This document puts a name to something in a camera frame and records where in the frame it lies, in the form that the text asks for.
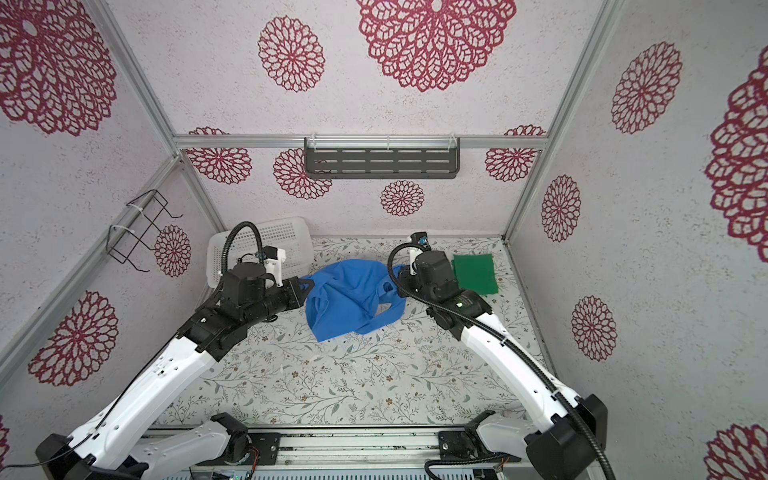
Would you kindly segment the green tank top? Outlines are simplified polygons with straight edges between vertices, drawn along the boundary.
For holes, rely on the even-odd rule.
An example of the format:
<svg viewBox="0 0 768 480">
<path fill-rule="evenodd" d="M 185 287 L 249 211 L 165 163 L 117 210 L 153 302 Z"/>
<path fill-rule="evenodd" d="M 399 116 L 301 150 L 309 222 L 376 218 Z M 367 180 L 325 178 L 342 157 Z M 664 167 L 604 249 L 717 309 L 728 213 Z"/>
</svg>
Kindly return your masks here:
<svg viewBox="0 0 768 480">
<path fill-rule="evenodd" d="M 495 295 L 499 287 L 491 254 L 455 255 L 453 268 L 459 287 L 479 295 Z"/>
</svg>

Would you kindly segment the blue tank top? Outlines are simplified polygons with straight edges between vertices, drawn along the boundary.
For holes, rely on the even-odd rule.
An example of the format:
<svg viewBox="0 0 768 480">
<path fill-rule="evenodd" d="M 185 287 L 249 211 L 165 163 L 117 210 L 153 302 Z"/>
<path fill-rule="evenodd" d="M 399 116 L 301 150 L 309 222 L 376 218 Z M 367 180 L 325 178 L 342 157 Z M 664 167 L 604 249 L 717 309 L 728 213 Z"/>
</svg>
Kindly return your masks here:
<svg viewBox="0 0 768 480">
<path fill-rule="evenodd" d="M 382 262 L 344 260 L 307 279 L 314 286 L 305 303 L 306 319 L 319 342 L 350 333 L 372 333 L 405 313 L 406 299 L 398 294 Z"/>
</svg>

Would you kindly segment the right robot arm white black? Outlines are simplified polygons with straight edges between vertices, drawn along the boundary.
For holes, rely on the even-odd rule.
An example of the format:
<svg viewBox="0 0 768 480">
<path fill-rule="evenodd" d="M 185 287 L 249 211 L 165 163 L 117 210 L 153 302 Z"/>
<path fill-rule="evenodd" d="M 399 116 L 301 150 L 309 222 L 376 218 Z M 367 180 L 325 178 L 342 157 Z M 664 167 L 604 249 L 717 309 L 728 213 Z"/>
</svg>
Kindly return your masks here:
<svg viewBox="0 0 768 480">
<path fill-rule="evenodd" d="M 549 372 L 508 332 L 479 294 L 460 287 L 447 255 L 417 243 L 396 246 L 386 262 L 400 295 L 427 307 L 436 324 L 478 355 L 524 407 L 528 426 L 491 413 L 470 433 L 483 461 L 527 461 L 542 479 L 576 479 L 592 464 L 616 473 L 605 452 L 608 412 Z"/>
</svg>

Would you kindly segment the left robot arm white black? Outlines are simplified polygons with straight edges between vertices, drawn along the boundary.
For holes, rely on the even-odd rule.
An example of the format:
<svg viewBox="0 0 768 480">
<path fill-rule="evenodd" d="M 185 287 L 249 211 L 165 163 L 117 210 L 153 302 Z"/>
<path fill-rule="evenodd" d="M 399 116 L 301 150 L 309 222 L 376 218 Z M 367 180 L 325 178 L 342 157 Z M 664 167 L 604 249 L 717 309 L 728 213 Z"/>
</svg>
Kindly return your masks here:
<svg viewBox="0 0 768 480">
<path fill-rule="evenodd" d="M 313 281 L 282 281 L 261 263 L 225 272 L 199 306 L 125 390 L 68 435 L 51 434 L 36 449 L 49 479 L 162 479 L 210 460 L 240 463 L 250 455 L 247 427 L 228 413 L 155 445 L 137 443 L 159 415 L 213 368 L 250 327 L 304 306 Z"/>
</svg>

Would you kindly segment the white plastic laundry basket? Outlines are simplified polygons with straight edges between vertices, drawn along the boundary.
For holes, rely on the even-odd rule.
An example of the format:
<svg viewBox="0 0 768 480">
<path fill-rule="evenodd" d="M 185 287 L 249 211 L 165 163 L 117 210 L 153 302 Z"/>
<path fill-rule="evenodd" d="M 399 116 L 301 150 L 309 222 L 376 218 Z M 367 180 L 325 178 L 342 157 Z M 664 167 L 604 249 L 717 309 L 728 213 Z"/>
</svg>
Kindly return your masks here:
<svg viewBox="0 0 768 480">
<path fill-rule="evenodd" d="M 264 247 L 276 247 L 286 253 L 282 263 L 283 278 L 304 277 L 310 272 L 314 252 L 309 229 L 301 217 L 273 220 L 257 224 Z M 224 231 L 215 234 L 207 248 L 206 275 L 207 284 L 215 288 L 221 278 L 221 256 L 225 241 L 230 234 Z M 257 242 L 253 232 L 246 228 L 239 232 L 228 253 L 228 266 L 233 267 L 238 260 L 256 261 Z"/>
</svg>

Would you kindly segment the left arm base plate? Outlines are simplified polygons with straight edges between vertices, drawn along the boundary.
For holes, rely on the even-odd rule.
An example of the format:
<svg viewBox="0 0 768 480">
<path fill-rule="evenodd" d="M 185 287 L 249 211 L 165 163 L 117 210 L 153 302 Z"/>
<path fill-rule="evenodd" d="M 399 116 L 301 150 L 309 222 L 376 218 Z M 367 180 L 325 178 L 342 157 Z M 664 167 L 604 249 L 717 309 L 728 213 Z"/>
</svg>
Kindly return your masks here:
<svg viewBox="0 0 768 480">
<path fill-rule="evenodd" d="M 220 456 L 194 466 L 272 466 L 276 464 L 281 439 L 282 435 L 277 432 L 234 433 Z"/>
</svg>

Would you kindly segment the grey metal wall shelf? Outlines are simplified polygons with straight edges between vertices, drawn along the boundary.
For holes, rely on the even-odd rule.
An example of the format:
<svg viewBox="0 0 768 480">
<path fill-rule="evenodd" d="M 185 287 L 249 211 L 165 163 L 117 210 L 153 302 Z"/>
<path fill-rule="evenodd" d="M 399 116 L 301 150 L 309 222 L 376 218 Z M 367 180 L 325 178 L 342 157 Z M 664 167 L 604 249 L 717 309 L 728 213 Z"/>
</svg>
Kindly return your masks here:
<svg viewBox="0 0 768 480">
<path fill-rule="evenodd" d="M 450 180 L 460 171 L 460 140 L 304 140 L 304 168 L 314 180 Z"/>
</svg>

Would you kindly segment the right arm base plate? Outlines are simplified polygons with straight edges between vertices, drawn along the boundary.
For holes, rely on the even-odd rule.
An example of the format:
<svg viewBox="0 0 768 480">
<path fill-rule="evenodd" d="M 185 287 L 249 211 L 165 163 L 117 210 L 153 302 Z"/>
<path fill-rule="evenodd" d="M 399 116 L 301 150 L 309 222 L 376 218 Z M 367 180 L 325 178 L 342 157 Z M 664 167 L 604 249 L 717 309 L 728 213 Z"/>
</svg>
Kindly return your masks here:
<svg viewBox="0 0 768 480">
<path fill-rule="evenodd" d="M 471 430 L 443 430 L 438 432 L 440 461 L 447 465 L 469 465 L 501 461 L 507 455 L 491 452 Z"/>
</svg>

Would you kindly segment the aluminium front rail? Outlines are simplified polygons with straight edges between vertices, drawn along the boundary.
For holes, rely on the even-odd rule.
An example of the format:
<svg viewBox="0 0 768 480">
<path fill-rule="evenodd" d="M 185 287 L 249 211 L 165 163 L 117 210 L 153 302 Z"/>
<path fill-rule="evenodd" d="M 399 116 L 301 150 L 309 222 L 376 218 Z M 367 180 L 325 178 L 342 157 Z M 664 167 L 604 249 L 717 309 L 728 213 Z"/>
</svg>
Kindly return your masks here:
<svg viewBox="0 0 768 480">
<path fill-rule="evenodd" d="M 251 428 L 236 433 L 277 432 L 282 435 L 277 461 L 272 466 L 195 467 L 194 464 L 220 456 L 223 443 L 219 428 L 207 422 L 194 429 L 151 429 L 140 438 L 129 457 L 149 465 L 144 479 L 166 479 L 176 474 L 195 476 L 228 475 L 233 479 L 264 478 L 272 472 L 289 474 L 329 472 L 415 470 L 440 461 L 438 432 L 468 430 L 465 427 L 318 427 Z M 460 465 L 462 468 L 490 468 L 497 461 Z"/>
</svg>

